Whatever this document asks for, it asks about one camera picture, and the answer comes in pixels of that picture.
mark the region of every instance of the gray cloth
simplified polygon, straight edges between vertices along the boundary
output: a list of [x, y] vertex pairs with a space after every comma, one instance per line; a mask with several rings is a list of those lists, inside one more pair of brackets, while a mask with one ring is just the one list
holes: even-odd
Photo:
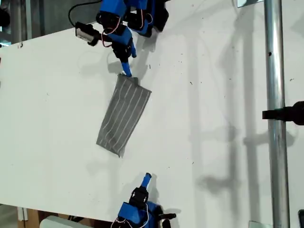
[[150, 94], [151, 91], [138, 85], [137, 78], [119, 75], [101, 124], [97, 145], [121, 156], [143, 114]]

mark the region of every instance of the white wire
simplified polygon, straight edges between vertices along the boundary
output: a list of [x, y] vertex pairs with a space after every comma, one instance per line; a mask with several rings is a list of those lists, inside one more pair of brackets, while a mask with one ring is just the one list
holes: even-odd
[[153, 22], [153, 17], [150, 13], [147, 13], [150, 17], [151, 17], [151, 22], [149, 24], [151, 24]]
[[[145, 224], [143, 224], [141, 227], [139, 227], [139, 228], [144, 228], [147, 224], [148, 224], [148, 222], [149, 222], [149, 211], [148, 211], [148, 204], [146, 204], [146, 211], [147, 211], [147, 221], [145, 222]], [[131, 227], [131, 228], [133, 228], [132, 226], [131, 226], [131, 224], [128, 222], [128, 220], [126, 220], [126, 219], [124, 219], [123, 221], [118, 221], [118, 218], [116, 218], [113, 222], [112, 222], [112, 224], [111, 224], [111, 227], [110, 228], [112, 228], [112, 226], [114, 225], [114, 223], [116, 223], [116, 222], [118, 222], [118, 223], [124, 223], [124, 222], [127, 222], [128, 224], [129, 224], [129, 226]]]
[[125, 219], [124, 219], [123, 221], [120, 222], [120, 221], [118, 221], [118, 218], [116, 218], [116, 219], [114, 220], [114, 222], [112, 222], [110, 228], [112, 228], [113, 224], [116, 223], [116, 222], [118, 222], [118, 223], [124, 223], [124, 222], [125, 222]]

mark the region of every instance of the floor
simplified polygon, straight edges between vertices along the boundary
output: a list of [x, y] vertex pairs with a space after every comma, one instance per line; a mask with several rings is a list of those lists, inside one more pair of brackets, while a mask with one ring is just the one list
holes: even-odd
[[0, 206], [0, 227], [18, 228], [17, 208], [7, 205]]
[[[0, 44], [5, 46], [70, 29], [68, 12], [79, 3], [96, 0], [0, 0], [0, 7], [9, 13], [10, 25], [0, 27]], [[82, 23], [95, 21], [101, 3], [76, 7], [71, 19]]]
[[[40, 13], [43, 13], [45, 35], [72, 28], [67, 16], [69, 9], [76, 4], [92, 1], [96, 0], [42, 0]], [[100, 3], [77, 7], [71, 13], [72, 21], [93, 22], [99, 8]]]

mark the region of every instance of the white tabletop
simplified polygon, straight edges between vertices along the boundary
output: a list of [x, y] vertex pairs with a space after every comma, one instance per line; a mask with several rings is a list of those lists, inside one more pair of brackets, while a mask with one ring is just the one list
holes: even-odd
[[[95, 144], [122, 70], [111, 48], [88, 46], [70, 29], [0, 49], [0, 203], [113, 220], [149, 172], [150, 200], [178, 213], [173, 228], [272, 223], [263, 3], [167, 6], [156, 45], [134, 36], [132, 72], [152, 95], [123, 158]], [[304, 2], [283, 9], [293, 105], [304, 100]], [[297, 228], [304, 129], [287, 130]]]

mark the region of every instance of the silver pole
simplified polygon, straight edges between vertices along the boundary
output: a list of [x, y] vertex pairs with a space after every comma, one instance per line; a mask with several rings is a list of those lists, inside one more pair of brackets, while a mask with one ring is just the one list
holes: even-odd
[[[268, 110], [285, 107], [282, 0], [264, 0]], [[274, 228], [290, 228], [286, 124], [268, 121]]]

